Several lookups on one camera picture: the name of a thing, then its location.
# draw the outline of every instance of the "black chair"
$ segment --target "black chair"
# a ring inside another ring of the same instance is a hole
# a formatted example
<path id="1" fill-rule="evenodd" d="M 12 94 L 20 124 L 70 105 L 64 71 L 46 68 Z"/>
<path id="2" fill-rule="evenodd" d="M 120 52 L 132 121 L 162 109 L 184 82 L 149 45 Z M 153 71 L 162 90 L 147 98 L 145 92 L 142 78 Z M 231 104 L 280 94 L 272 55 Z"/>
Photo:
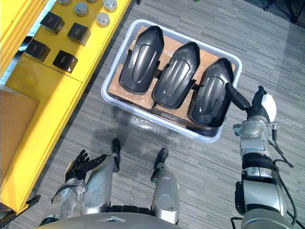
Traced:
<path id="1" fill-rule="evenodd" d="M 274 3 L 276 2 L 276 0 L 270 0 L 269 4 L 264 8 L 264 11 L 267 11 Z M 292 23 L 297 23 L 297 19 L 298 17 L 300 16 L 300 13 L 302 12 L 302 10 L 304 9 L 304 6 L 305 6 L 305 1 L 299 11 L 299 13 L 297 15 L 295 15 L 294 11 L 292 10 L 292 7 L 291 7 L 291 0 L 284 0 L 288 10 L 289 10 L 289 13 L 290 13 L 290 21 Z"/>

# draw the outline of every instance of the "black cable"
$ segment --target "black cable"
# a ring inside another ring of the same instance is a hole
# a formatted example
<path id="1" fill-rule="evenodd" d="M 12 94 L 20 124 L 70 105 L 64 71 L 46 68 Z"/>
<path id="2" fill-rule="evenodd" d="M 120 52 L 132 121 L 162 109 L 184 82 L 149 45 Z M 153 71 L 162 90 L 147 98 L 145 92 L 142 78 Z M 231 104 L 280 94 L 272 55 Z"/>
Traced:
<path id="1" fill-rule="evenodd" d="M 291 167 L 291 168 L 294 167 L 294 165 L 292 165 L 291 163 L 289 163 L 287 160 L 276 159 L 276 160 L 273 161 L 273 164 L 275 164 L 276 162 L 284 162 L 284 163 L 288 164 L 289 167 Z"/>
<path id="2" fill-rule="evenodd" d="M 274 160 L 274 161 L 273 161 L 273 164 L 276 164 L 277 161 L 287 163 L 288 165 L 290 164 L 289 162 L 287 162 L 287 161 L 285 161 L 285 160 L 281 160 L 281 159 Z M 291 222 L 291 225 L 294 225 L 295 222 L 296 222 L 296 218 L 297 218 L 297 211 L 296 211 L 295 203 L 294 203 L 294 200 L 292 199 L 292 197 L 291 197 L 291 195 L 290 195 L 290 193 L 289 193 L 289 191 L 288 191 L 288 189 L 287 189 L 287 187 L 286 187 L 284 181 L 282 180 L 282 178 L 281 178 L 279 172 L 278 172 L 278 177 L 279 177 L 279 180 L 280 180 L 280 182 L 281 182 L 281 184 L 282 184 L 282 186 L 283 186 L 285 192 L 286 192 L 287 195 L 288 195 L 288 198 L 289 198 L 289 200 L 290 200 L 290 202 L 291 202 L 292 208 L 294 209 L 294 216 L 292 217 L 293 220 L 292 220 L 292 222 Z"/>
<path id="3" fill-rule="evenodd" d="M 274 144 L 273 144 L 270 140 L 268 140 L 268 143 L 269 143 L 270 145 L 273 146 L 273 148 L 279 153 L 279 155 L 281 155 L 281 157 L 283 158 L 283 160 L 284 160 L 291 168 L 294 167 L 294 166 L 293 166 L 290 162 L 288 162 L 287 159 L 284 157 L 284 154 L 283 154 L 283 152 L 281 151 L 281 149 L 279 148 L 279 146 L 278 146 L 276 140 L 274 141 Z"/>
<path id="4" fill-rule="evenodd" d="M 292 222 L 291 222 L 291 225 L 294 225 L 295 222 L 296 222 L 296 218 L 297 218 L 297 211 L 296 211 L 295 203 L 294 203 L 294 200 L 292 199 L 292 197 L 291 197 L 291 195 L 290 195 L 286 185 L 284 184 L 281 176 L 279 175 L 278 177 L 280 178 L 280 182 L 282 183 L 282 186 L 285 189 L 285 192 L 287 193 L 288 198 L 289 198 L 289 200 L 291 202 L 292 208 L 294 209 L 294 217 L 293 217 Z"/>
<path id="5" fill-rule="evenodd" d="M 243 218 L 241 218 L 241 217 L 232 217 L 232 218 L 230 218 L 230 221 L 232 223 L 232 228 L 236 229 L 235 224 L 234 224 L 234 220 L 243 220 Z"/>
<path id="6" fill-rule="evenodd" d="M 294 216 L 290 213 L 290 211 L 287 211 L 287 214 L 293 218 Z M 300 221 L 296 220 L 296 223 L 300 226 L 300 228 L 305 229 L 305 227 L 300 223 Z"/>

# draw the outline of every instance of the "gray carpet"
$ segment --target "gray carpet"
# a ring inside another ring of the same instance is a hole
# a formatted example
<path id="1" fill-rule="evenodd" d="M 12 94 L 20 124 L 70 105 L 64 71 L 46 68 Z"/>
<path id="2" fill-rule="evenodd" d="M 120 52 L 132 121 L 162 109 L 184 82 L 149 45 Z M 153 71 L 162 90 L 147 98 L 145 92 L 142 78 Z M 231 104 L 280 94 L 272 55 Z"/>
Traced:
<path id="1" fill-rule="evenodd" d="M 64 181 L 68 163 L 82 149 L 90 157 L 109 152 L 115 137 L 122 143 L 122 162 L 120 172 L 113 176 L 112 204 L 150 207 L 153 162 L 158 151 L 166 147 L 170 151 L 168 167 L 180 185 L 179 225 L 190 229 L 231 228 L 230 217 L 238 216 L 234 191 L 241 174 L 239 139 L 232 126 L 243 121 L 245 113 L 232 105 L 219 140 L 202 144 L 138 119 L 101 97 L 108 69 L 136 19 L 153 21 L 237 55 L 243 62 L 239 91 L 251 100 L 257 86 L 263 85 L 274 96 L 280 122 L 278 143 L 295 165 L 293 169 L 279 167 L 295 200 L 299 220 L 305 224 L 305 29 L 243 0 L 223 0 L 221 4 L 214 0 L 143 0 L 141 6 L 134 2 L 35 186 L 40 202 L 9 228 L 37 226 Z"/>
<path id="2" fill-rule="evenodd" d="M 245 0 L 259 8 L 261 8 L 263 10 L 264 7 L 266 7 L 270 0 Z M 290 0 L 291 2 L 291 7 L 292 10 L 295 14 L 295 16 L 297 16 L 302 8 L 302 5 L 304 4 L 304 0 Z M 289 10 L 287 8 L 287 5 L 285 4 L 284 0 L 277 0 L 275 1 L 275 3 L 268 9 L 267 11 L 268 13 L 273 13 L 279 17 L 282 17 L 286 20 L 290 20 L 290 13 Z M 298 26 L 301 26 L 303 28 L 305 28 L 305 9 L 303 9 L 300 12 L 300 15 L 298 17 L 298 21 L 297 23 L 295 23 Z"/>

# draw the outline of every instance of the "cardboard box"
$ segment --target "cardboard box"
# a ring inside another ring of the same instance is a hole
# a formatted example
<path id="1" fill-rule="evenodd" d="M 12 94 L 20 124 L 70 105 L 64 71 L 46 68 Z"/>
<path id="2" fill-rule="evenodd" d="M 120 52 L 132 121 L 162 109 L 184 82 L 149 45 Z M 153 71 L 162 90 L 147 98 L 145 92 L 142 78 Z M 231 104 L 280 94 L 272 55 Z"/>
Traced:
<path id="1" fill-rule="evenodd" d="M 39 102 L 0 85 L 0 183 Z"/>

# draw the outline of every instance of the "metal robot arm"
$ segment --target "metal robot arm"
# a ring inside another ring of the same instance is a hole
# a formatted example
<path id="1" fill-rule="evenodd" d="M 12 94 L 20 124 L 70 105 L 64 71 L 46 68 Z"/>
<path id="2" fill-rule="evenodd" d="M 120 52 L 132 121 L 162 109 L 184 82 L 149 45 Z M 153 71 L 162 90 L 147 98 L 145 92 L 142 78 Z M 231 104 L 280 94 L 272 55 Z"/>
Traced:
<path id="1" fill-rule="evenodd" d="M 240 137 L 243 167 L 242 180 L 236 183 L 235 191 L 236 210 L 244 215 L 242 228 L 291 229 L 292 224 L 284 217 L 283 182 L 268 151 L 269 126 L 272 126 L 273 140 L 276 140 L 275 102 L 262 86 L 259 86 L 252 106 L 230 83 L 226 84 L 226 91 L 230 100 L 247 112 L 247 120 L 233 126 Z"/>

